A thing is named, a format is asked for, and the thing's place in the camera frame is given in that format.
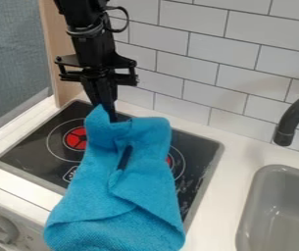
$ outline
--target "red burner marking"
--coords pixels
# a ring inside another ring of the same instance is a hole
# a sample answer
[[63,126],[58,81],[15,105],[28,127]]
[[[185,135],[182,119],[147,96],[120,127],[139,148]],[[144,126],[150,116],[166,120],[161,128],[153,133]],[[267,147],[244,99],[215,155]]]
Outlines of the red burner marking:
[[171,167],[173,164],[173,161],[169,156],[167,157],[166,162],[168,163],[169,167]]
[[86,130],[84,127],[78,127],[68,132],[66,143],[74,150],[85,150],[86,147]]

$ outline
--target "sink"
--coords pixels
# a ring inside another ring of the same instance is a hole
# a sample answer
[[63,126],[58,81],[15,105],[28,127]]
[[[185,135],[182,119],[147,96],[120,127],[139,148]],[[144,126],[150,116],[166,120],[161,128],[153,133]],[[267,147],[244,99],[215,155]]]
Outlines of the sink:
[[256,172],[236,235],[237,251],[299,251],[299,170]]

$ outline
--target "blue towel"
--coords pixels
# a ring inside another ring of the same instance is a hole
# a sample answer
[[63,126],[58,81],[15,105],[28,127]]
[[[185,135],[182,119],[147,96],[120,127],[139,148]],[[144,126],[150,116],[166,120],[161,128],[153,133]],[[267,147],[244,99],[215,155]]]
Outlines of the blue towel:
[[[171,128],[161,118],[110,124],[98,106],[75,178],[44,231],[55,251],[176,251],[185,240],[166,158]],[[132,147],[125,169],[118,168]]]

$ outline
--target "black cooktop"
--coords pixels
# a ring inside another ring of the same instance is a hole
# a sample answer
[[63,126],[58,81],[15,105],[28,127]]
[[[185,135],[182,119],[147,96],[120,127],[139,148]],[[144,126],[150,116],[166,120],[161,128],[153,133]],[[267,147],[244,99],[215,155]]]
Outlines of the black cooktop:
[[[0,168],[64,194],[86,145],[84,118],[92,106],[74,101],[0,155]],[[119,114],[120,121],[129,116]],[[185,219],[220,144],[173,131],[167,162],[174,174],[180,213]]]

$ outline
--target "faucet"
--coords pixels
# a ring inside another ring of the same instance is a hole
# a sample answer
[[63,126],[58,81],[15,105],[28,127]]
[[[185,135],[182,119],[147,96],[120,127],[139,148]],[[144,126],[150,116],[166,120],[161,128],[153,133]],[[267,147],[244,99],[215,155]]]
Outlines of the faucet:
[[292,143],[295,129],[299,125],[299,99],[294,102],[281,118],[275,132],[274,143],[289,146]]

